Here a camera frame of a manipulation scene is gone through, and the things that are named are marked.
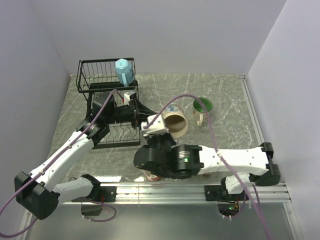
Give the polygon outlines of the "beige dragon print mug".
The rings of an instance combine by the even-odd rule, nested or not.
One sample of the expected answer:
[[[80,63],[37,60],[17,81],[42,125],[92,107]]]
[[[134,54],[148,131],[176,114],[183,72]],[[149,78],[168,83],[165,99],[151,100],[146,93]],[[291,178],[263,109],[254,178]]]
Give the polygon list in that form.
[[[189,124],[184,111],[177,103],[170,103],[161,113],[165,126],[174,138],[182,137]]]

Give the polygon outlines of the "light blue faceted mug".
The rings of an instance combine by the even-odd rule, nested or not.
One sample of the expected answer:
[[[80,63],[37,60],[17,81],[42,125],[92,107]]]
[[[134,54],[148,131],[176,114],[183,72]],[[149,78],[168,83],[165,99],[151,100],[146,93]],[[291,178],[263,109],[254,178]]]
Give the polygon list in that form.
[[[115,62],[115,73],[118,81],[129,87],[134,81],[133,65],[130,60],[120,58]]]

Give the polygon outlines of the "cream mug green inside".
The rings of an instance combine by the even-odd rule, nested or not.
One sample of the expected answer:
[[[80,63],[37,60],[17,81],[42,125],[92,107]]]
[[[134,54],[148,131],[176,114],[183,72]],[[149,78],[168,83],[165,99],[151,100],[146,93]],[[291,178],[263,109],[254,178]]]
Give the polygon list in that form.
[[[213,110],[213,103],[206,97],[199,97],[204,107],[195,99],[192,103],[192,114],[198,127],[201,127]]]

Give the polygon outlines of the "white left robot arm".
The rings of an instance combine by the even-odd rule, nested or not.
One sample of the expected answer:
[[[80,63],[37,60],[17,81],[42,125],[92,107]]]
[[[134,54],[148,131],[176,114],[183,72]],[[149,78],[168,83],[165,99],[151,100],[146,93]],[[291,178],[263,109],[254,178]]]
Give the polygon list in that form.
[[[78,198],[101,201],[104,190],[92,175],[59,184],[63,175],[88,151],[93,149],[109,132],[111,124],[130,123],[140,128],[142,122],[156,112],[144,106],[134,92],[121,98],[117,106],[116,91],[104,92],[93,101],[90,114],[80,122],[65,144],[42,165],[30,173],[20,172],[14,179],[16,201],[39,220],[50,216],[61,204]]]

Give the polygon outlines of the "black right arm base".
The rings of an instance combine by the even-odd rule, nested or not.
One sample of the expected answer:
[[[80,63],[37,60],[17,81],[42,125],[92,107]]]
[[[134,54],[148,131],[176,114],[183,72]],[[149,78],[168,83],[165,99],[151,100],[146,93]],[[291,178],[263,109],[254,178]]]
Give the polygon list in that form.
[[[204,195],[207,202],[216,202],[222,218],[230,221],[244,209],[249,200],[244,190],[239,194],[228,194],[222,191],[220,185],[205,185]]]

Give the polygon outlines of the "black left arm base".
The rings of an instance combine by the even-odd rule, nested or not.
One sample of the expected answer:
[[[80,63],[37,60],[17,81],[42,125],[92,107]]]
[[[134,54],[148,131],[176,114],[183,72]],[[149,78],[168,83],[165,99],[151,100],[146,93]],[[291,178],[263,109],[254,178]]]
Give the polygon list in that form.
[[[98,202],[94,205],[81,205],[80,211],[84,217],[97,217],[103,212],[104,204],[113,203],[116,200],[116,186],[101,186],[93,196],[86,198],[88,203]]]

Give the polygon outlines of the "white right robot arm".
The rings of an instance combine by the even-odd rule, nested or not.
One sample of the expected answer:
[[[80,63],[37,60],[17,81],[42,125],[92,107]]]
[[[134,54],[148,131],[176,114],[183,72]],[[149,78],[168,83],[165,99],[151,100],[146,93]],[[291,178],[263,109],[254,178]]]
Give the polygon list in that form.
[[[230,172],[220,181],[220,194],[226,200],[244,187],[269,187],[280,182],[279,166],[273,163],[269,142],[250,149],[214,149],[203,145],[178,145],[171,134],[146,136],[147,143],[133,158],[136,168],[167,179],[189,179],[197,175]]]

